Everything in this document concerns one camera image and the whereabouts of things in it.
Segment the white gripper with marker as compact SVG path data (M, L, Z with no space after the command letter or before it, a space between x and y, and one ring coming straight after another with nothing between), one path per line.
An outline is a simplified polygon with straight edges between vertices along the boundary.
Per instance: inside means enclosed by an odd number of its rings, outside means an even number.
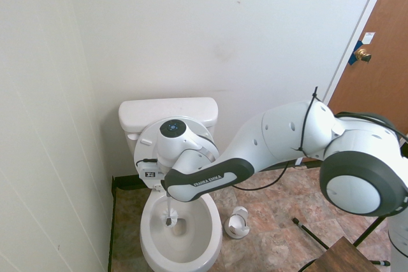
M163 180L164 173L159 168L156 160L140 160L136 169L142 180Z

